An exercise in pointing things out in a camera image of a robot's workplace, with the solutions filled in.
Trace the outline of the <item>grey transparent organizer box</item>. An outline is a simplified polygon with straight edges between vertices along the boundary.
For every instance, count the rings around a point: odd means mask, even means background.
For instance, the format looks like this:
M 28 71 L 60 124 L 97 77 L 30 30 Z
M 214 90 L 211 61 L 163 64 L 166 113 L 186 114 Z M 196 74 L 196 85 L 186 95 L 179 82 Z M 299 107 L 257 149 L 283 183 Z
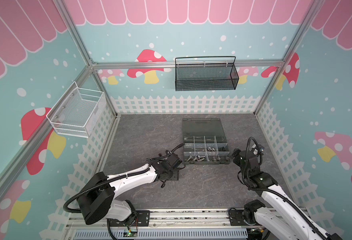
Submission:
M 219 118 L 183 119 L 184 159 L 190 165 L 228 165 L 230 150 Z

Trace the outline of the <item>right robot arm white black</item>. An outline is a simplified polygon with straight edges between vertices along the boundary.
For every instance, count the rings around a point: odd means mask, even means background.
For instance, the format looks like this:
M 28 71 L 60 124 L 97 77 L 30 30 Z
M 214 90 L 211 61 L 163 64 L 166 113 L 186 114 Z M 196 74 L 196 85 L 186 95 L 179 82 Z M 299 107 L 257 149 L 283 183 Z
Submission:
M 257 193 L 280 214 L 276 217 L 263 202 L 251 201 L 244 206 L 245 224 L 261 225 L 280 240 L 339 240 L 337 233 L 330 234 L 310 219 L 284 192 L 277 181 L 261 170 L 264 147 L 249 137 L 246 149 L 235 149 L 231 160 L 240 167 L 237 174 L 241 184 Z

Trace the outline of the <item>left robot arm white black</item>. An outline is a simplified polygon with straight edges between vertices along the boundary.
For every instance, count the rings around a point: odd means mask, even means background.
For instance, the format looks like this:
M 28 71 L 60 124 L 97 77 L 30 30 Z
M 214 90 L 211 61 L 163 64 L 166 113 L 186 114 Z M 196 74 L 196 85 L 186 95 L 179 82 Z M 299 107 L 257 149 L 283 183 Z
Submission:
M 160 182 L 174 181 L 179 171 L 186 167 L 185 161 L 174 152 L 185 144 L 179 144 L 164 156 L 149 158 L 143 166 L 116 175 L 96 173 L 76 195 L 63 204 L 68 213 L 82 214 L 87 225 L 102 219 L 117 221 L 130 227 L 138 222 L 138 212 L 129 200 L 119 201 L 116 198 L 136 187 Z

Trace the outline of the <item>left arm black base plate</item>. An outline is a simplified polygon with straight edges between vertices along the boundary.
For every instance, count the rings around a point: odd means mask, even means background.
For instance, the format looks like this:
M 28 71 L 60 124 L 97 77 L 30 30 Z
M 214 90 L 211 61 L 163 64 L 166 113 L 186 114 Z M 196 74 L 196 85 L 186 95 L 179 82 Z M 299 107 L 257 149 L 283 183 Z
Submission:
M 111 227 L 148 227 L 150 220 L 150 211 L 136 211 L 131 214 L 128 219 L 119 221 L 116 219 L 107 219 Z

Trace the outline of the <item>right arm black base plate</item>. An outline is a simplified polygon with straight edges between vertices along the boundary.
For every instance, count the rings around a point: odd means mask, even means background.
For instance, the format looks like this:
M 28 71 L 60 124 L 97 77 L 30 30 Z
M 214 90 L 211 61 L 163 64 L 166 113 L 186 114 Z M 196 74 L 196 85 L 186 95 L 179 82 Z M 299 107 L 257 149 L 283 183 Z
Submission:
M 261 224 L 256 221 L 256 212 L 255 210 L 249 209 L 228 209 L 228 217 L 231 226 L 261 226 Z

